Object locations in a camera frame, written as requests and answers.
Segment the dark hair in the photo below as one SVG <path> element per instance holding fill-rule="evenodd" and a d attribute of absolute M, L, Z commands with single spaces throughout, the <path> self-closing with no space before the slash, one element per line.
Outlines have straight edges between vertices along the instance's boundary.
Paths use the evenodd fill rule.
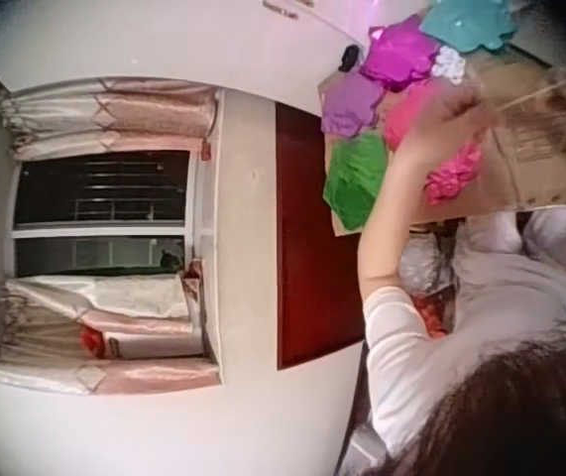
<path fill-rule="evenodd" d="M 566 334 L 482 363 L 366 476 L 566 475 Z"/>

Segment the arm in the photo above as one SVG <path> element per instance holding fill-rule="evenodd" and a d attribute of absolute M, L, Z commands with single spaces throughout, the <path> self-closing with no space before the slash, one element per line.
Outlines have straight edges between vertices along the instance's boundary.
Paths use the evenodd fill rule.
<path fill-rule="evenodd" d="M 363 300 L 379 288 L 400 286 L 401 252 L 429 172 L 494 121 L 494 112 L 470 87 L 452 87 L 420 112 L 396 150 L 360 238 Z"/>

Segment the wooden stick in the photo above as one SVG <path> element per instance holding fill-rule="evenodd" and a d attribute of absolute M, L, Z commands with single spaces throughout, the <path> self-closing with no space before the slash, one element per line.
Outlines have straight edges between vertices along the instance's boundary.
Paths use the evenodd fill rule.
<path fill-rule="evenodd" d="M 524 101 L 532 99 L 532 98 L 539 96 L 540 94 L 543 94 L 545 92 L 549 92 L 549 91 L 552 91 L 553 89 L 557 89 L 561 86 L 564 86 L 565 84 L 566 84 L 566 79 L 563 79 L 560 82 L 556 82 L 555 84 L 551 84 L 549 86 L 543 87 L 542 89 L 538 89 L 537 91 L 532 92 L 531 94 L 527 94 L 526 96 L 522 96 L 522 97 L 519 97 L 519 98 L 517 98 L 513 101 L 510 101 L 510 102 L 504 104 L 503 106 L 497 108 L 497 111 L 505 111 L 506 109 L 509 109 L 513 106 L 521 104 Z"/>

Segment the wooden door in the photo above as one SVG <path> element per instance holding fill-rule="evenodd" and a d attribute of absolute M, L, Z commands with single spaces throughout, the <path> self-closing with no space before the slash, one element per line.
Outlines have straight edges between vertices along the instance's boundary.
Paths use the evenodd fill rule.
<path fill-rule="evenodd" d="M 279 369 L 364 338 L 358 235 L 336 238 L 318 117 L 277 104 Z"/>

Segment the cardboard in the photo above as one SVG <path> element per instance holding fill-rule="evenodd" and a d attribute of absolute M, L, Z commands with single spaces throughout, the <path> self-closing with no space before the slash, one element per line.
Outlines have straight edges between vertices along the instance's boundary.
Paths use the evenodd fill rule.
<path fill-rule="evenodd" d="M 468 66 L 470 79 L 481 85 L 496 107 L 546 85 L 547 69 L 514 50 L 495 56 L 475 53 L 468 57 Z M 380 104 L 378 133 L 384 131 L 384 112 L 402 96 L 388 93 Z M 504 123 L 489 131 L 483 142 L 477 178 L 451 201 L 428 205 L 422 197 L 413 224 L 566 204 L 566 111 L 532 98 L 505 109 L 502 115 Z M 325 137 L 327 171 L 331 148 L 338 140 Z M 336 236 L 360 231 L 346 230 L 335 214 L 333 229 Z"/>

